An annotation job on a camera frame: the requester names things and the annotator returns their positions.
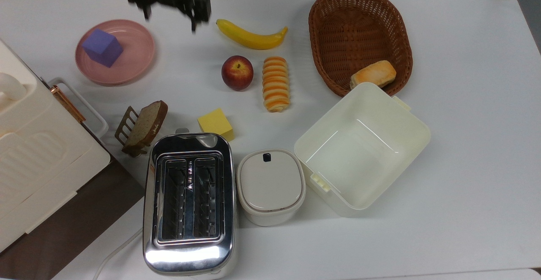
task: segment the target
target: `small white container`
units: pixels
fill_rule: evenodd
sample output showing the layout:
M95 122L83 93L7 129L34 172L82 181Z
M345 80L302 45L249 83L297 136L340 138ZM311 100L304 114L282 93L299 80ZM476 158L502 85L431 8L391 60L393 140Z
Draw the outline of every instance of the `small white container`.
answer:
M369 207L423 151L429 128L370 82L344 96L295 143L307 184L343 217Z
M306 195L302 165L283 149L260 150L244 157L236 182L246 217L259 226L286 222Z

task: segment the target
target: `wicker basket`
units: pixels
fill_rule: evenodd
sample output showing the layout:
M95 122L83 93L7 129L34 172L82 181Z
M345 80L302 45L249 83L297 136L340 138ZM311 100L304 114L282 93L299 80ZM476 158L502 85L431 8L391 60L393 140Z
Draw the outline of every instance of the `wicker basket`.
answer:
M379 60L396 70L383 87L394 95L406 85L413 66L404 21L388 0L317 0L309 15L314 63L327 86L337 95L350 91L350 78Z

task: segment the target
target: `bread roll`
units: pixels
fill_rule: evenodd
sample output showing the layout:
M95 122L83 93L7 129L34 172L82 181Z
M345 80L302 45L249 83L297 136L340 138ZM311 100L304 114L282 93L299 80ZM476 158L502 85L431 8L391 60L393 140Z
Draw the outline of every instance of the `bread roll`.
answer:
M290 104L289 70L282 57L263 62L263 104L269 112L281 112Z
M353 89L362 82L372 82L380 88L394 81L396 70L393 65L386 60L378 61L351 76L350 88Z

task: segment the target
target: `butter block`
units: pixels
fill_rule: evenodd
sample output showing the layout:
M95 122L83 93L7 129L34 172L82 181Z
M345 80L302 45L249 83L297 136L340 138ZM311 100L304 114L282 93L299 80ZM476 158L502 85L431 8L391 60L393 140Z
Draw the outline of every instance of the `butter block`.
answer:
M203 132L220 134L227 141L235 139L233 128L221 108L199 117L197 121Z

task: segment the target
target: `power cord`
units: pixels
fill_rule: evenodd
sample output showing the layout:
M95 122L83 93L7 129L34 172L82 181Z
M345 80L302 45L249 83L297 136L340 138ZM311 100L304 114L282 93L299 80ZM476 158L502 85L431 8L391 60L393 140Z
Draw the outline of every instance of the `power cord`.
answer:
M105 265L107 264L107 262L112 257L114 257L119 251L121 251L124 247L127 247L128 244L130 244L133 240L135 240L135 238L137 238L141 234L141 232L143 232L143 228L138 230L133 236L131 236L131 238L129 238L126 242L124 242L124 244L120 245L117 249L115 249L112 253L110 253L110 255L108 255L103 260L102 264L100 265L100 268L98 268L98 270L96 271L96 274L94 275L94 278L92 278L92 280L97 280L97 278L100 276L100 273L103 270L103 268L105 267Z

